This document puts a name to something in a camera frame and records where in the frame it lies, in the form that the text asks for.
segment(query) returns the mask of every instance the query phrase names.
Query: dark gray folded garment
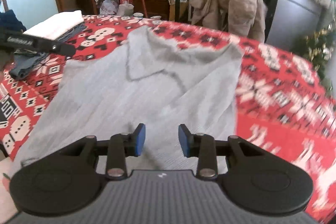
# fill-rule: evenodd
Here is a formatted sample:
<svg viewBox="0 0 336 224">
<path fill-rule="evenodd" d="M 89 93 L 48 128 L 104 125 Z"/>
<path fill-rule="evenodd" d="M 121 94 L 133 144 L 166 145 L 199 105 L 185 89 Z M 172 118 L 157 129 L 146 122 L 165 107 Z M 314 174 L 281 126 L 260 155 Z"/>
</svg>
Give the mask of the dark gray folded garment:
<svg viewBox="0 0 336 224">
<path fill-rule="evenodd" d="M 86 28 L 84 23 L 81 23 L 65 34 L 61 35 L 58 39 L 59 42 L 66 42 L 74 35 L 84 31 Z M 17 50 L 14 53 L 15 67 L 9 72 L 14 80 L 22 80 L 28 76 L 33 68 L 39 64 L 43 59 L 48 56 L 45 52 L 32 52 L 26 50 Z"/>
</svg>

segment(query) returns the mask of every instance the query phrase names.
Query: gray sweater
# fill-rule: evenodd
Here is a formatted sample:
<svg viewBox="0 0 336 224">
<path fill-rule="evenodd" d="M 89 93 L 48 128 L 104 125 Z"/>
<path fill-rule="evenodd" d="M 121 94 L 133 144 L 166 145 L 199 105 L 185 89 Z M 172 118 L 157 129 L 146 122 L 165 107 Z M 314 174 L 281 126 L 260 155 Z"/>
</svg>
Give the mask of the gray sweater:
<svg viewBox="0 0 336 224">
<path fill-rule="evenodd" d="M 132 31 L 128 40 L 99 60 L 67 62 L 60 90 L 18 151 L 11 175 L 82 137 L 108 140 L 141 122 L 146 141 L 142 156 L 127 158 L 129 171 L 194 169 L 196 159 L 184 158 L 179 146 L 181 123 L 216 139 L 235 133 L 242 58 L 236 46 L 180 50 L 174 39 L 147 27 Z M 105 162 L 99 160 L 98 172 L 105 171 Z"/>
</svg>

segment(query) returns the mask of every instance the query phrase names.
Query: red tablecloth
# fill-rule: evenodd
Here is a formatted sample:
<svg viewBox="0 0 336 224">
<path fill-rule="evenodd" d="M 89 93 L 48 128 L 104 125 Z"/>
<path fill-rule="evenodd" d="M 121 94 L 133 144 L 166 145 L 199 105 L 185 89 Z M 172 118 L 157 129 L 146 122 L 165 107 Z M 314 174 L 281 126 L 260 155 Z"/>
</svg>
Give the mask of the red tablecloth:
<svg viewBox="0 0 336 224">
<path fill-rule="evenodd" d="M 142 25 L 176 39 L 181 48 L 216 50 L 238 44 L 245 55 L 236 89 L 237 134 L 306 170 L 315 183 L 307 212 L 321 222 L 333 216 L 336 120 L 333 104 L 308 62 L 269 45 L 196 26 L 130 17 L 84 18 L 87 29 L 68 41 L 77 47 L 73 59 L 81 61 L 109 54 Z M 65 57 L 51 54 L 19 82 L 5 71 L 0 85 L 0 140 L 11 158 L 56 95 L 65 62 Z"/>
</svg>

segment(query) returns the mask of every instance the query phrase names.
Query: blue cloth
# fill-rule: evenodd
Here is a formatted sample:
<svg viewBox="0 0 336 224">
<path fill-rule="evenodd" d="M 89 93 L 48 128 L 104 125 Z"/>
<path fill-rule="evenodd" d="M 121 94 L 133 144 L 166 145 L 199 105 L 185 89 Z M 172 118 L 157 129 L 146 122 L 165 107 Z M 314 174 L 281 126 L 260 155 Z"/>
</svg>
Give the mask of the blue cloth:
<svg viewBox="0 0 336 224">
<path fill-rule="evenodd" d="M 11 31 L 26 31 L 26 27 L 16 18 L 13 10 L 9 10 L 4 13 L 0 13 L 0 27 Z"/>
<path fill-rule="evenodd" d="M 59 42 L 66 42 L 68 39 L 84 31 L 85 29 L 85 24 L 81 23 L 65 34 L 61 35 L 56 40 Z M 22 80 L 26 78 L 33 68 L 47 56 L 48 53 L 45 52 L 31 52 L 24 50 L 16 51 L 14 53 L 15 67 L 9 72 L 10 76 L 14 80 Z"/>
</svg>

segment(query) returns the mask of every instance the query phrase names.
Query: silver screw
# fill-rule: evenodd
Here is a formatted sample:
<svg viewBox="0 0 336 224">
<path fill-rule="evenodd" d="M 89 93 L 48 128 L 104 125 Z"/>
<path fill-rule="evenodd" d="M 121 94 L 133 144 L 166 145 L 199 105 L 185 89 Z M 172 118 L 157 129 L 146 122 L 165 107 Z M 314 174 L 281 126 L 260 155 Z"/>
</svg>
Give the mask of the silver screw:
<svg viewBox="0 0 336 224">
<path fill-rule="evenodd" d="M 200 170 L 199 174 L 204 178 L 211 178 L 216 175 L 216 172 L 210 168 L 203 168 Z"/>
<path fill-rule="evenodd" d="M 110 177 L 121 177 L 122 175 L 124 175 L 124 170 L 120 168 L 112 168 L 112 169 L 107 170 L 107 174 Z"/>
</svg>

